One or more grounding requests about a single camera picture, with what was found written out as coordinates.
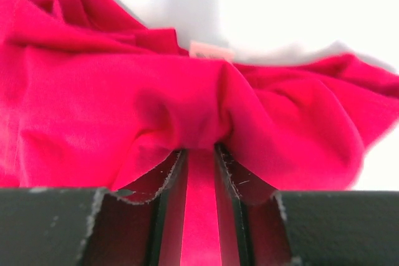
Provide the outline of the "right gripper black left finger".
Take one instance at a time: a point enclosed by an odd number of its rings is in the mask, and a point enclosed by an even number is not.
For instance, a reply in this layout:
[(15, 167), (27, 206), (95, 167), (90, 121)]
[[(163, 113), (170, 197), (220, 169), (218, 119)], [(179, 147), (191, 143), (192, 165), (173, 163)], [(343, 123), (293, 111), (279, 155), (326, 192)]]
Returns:
[(2, 265), (179, 265), (186, 151), (125, 189), (1, 189)]

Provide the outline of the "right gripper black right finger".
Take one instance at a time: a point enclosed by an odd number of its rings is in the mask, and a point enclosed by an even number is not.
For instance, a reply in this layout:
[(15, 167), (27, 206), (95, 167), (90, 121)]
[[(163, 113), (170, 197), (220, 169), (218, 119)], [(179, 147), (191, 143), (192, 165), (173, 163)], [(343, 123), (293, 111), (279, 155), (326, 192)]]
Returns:
[(398, 193), (279, 191), (215, 147), (223, 265), (397, 265)]

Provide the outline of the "red t shirt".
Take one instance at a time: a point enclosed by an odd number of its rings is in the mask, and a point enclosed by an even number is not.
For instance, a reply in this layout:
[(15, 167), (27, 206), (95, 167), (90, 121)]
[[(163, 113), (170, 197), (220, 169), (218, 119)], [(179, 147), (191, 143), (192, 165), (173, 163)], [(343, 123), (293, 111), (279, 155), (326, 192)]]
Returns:
[(339, 190), (398, 119), (398, 77), (189, 56), (114, 0), (1, 0), (1, 186), (131, 185), (186, 149), (182, 265), (221, 265), (213, 150), (278, 189)]

